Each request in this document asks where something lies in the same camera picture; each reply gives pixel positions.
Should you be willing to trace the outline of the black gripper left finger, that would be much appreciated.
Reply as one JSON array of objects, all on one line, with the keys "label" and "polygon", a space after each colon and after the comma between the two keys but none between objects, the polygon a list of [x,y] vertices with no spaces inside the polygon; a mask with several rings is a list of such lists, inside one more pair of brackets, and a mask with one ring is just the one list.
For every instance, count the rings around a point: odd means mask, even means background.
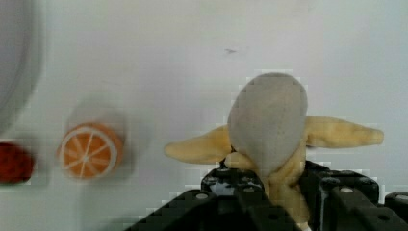
[{"label": "black gripper left finger", "polygon": [[201,191],[217,199],[216,231],[283,231],[283,211],[267,199],[264,185],[251,170],[224,163],[201,181]]}]

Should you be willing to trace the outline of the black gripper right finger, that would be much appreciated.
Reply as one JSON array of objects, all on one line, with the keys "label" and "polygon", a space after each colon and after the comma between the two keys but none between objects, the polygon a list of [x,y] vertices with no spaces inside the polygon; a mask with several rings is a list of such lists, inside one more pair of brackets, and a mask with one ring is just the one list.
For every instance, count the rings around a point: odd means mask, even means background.
[{"label": "black gripper right finger", "polygon": [[368,231],[352,212],[375,206],[379,186],[371,178],[351,170],[332,170],[307,161],[299,180],[312,231]]}]

